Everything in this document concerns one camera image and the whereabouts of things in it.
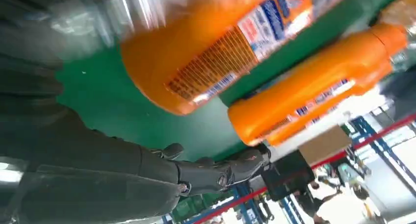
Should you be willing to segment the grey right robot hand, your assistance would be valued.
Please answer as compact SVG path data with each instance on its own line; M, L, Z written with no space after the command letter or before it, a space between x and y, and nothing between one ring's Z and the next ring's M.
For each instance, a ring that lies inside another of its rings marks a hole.
M31 187L18 211L28 224L104 224L169 213L181 197L217 193L265 159L250 149L217 163L173 161L88 129L74 114L20 136Z

